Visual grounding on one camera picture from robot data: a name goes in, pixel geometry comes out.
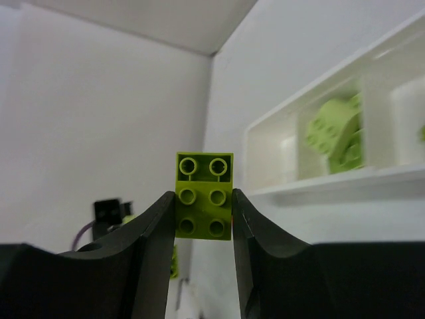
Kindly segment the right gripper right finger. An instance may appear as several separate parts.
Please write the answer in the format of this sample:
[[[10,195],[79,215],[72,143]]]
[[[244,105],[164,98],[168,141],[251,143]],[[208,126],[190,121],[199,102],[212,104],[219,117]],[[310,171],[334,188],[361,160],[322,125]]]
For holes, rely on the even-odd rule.
[[[423,318],[424,243],[310,245],[232,192],[242,318]]]

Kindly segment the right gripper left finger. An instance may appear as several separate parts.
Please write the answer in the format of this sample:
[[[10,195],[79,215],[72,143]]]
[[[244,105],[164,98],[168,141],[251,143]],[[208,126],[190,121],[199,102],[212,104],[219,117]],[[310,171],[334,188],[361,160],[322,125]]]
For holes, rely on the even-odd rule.
[[[164,318],[175,194],[78,251],[1,246],[2,318]]]

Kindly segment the pale green lego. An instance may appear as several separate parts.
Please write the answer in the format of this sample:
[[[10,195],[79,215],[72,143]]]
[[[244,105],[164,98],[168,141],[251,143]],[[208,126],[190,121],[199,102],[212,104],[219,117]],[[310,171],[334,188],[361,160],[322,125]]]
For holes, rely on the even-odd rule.
[[[177,278],[178,276],[179,276],[178,250],[177,250],[177,245],[173,245],[173,254],[171,257],[171,266],[170,266],[170,279]]]

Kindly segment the lime green lego stack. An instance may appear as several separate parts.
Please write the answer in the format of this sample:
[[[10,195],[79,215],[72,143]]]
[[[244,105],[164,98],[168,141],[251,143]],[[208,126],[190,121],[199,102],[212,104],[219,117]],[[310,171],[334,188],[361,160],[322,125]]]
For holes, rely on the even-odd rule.
[[[177,238],[231,240],[233,159],[232,153],[177,153]]]

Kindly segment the pale green lego brick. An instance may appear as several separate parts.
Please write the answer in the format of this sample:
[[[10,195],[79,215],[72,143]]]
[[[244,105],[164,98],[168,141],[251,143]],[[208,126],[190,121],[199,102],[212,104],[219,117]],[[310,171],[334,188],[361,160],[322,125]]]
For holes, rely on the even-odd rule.
[[[329,172],[364,167],[361,95],[332,98],[308,123],[305,144],[327,158]]]

